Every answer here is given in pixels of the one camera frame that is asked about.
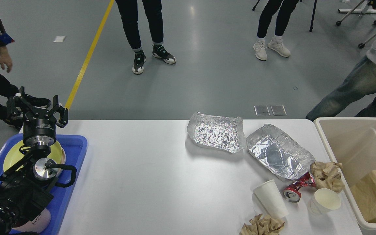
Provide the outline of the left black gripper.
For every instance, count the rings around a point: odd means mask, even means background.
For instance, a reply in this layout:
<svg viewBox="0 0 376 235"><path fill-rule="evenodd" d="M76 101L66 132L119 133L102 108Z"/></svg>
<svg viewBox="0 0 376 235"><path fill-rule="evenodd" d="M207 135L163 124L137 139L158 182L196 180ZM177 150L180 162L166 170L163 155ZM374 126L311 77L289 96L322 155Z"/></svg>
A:
<svg viewBox="0 0 376 235"><path fill-rule="evenodd" d="M57 142L56 126L64 128L68 124L69 110L64 108L54 95L53 107L44 117L37 118L37 108L26 99L25 88L20 87L15 96L7 100L7 116L9 119L23 120L23 143L25 146L51 146Z"/></svg>

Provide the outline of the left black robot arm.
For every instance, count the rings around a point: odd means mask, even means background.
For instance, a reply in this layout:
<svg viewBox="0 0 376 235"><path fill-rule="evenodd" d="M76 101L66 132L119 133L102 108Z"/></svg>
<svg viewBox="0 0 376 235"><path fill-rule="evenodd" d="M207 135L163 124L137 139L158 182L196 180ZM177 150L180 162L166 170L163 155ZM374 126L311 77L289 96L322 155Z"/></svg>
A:
<svg viewBox="0 0 376 235"><path fill-rule="evenodd" d="M77 169L49 158L57 142L56 127L68 123L68 109L53 97L50 110L37 107L24 87L9 98L8 115L23 120L23 158L0 176L0 235L7 235L20 221L32 221L52 201L54 186L67 188L75 183Z"/></svg>

